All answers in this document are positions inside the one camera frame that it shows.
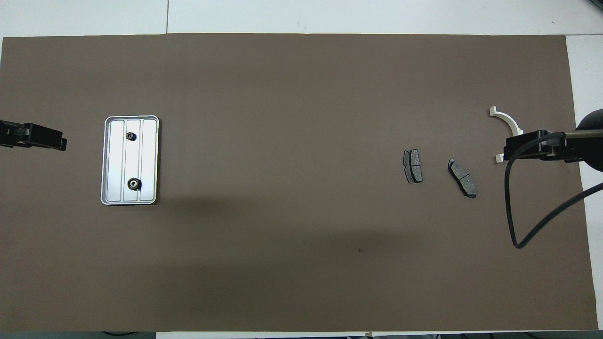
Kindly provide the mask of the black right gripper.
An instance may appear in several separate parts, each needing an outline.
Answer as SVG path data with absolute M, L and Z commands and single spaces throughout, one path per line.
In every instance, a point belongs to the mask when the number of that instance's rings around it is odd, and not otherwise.
M 549 131 L 534 131 L 506 138 L 503 148 L 503 160 L 508 161 L 521 146 L 546 135 L 549 135 Z M 564 137 L 550 139 L 531 146 L 521 154 L 519 159 L 546 157 L 546 161 L 582 161 L 583 152 L 581 150 L 582 146 L 579 146 L 580 138 L 582 138 L 582 131 L 564 132 Z

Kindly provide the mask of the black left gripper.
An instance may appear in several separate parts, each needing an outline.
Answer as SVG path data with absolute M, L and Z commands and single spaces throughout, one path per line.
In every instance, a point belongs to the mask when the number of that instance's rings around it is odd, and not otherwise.
M 30 148 L 31 146 L 54 149 L 64 152 L 67 139 L 63 132 L 38 124 L 18 124 L 0 121 L 0 146 Z

